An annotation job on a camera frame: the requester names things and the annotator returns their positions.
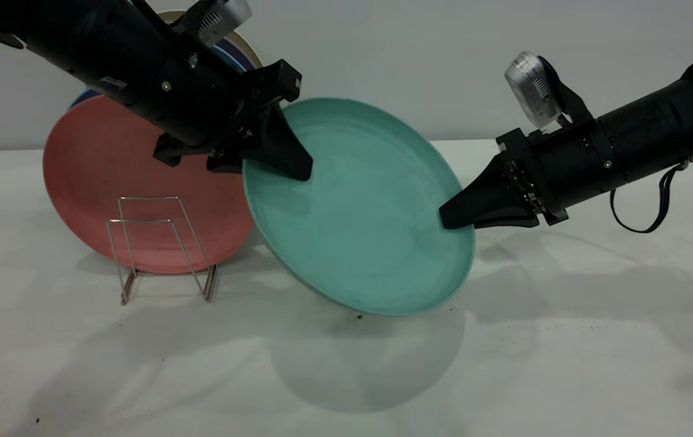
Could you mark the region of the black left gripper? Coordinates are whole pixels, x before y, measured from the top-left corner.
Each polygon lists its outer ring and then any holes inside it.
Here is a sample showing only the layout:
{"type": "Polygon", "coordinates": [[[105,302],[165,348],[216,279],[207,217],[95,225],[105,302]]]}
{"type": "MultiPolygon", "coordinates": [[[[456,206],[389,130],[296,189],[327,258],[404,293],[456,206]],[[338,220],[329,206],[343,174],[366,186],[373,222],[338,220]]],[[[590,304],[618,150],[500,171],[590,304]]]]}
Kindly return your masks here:
{"type": "Polygon", "coordinates": [[[202,96],[188,97],[174,110],[193,116],[185,130],[164,127],[154,158],[175,167],[183,157],[202,155],[207,171],[242,174],[244,160],[259,161],[294,180],[311,177],[313,158],[286,121],[280,103],[300,96],[302,75],[288,62],[239,72],[237,78],[195,80],[202,96]]]}

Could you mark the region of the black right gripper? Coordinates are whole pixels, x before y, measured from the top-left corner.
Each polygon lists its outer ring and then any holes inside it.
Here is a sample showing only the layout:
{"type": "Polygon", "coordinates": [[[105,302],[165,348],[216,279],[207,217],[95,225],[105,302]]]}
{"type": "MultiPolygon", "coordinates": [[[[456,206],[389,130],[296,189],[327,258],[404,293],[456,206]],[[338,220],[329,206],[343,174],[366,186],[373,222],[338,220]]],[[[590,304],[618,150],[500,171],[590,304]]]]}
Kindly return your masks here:
{"type": "Polygon", "coordinates": [[[613,188],[613,151],[601,125],[579,121],[529,136],[516,128],[497,138],[499,157],[440,207],[446,229],[469,226],[533,228],[535,213],[549,226],[568,219],[567,208],[613,188]]]}

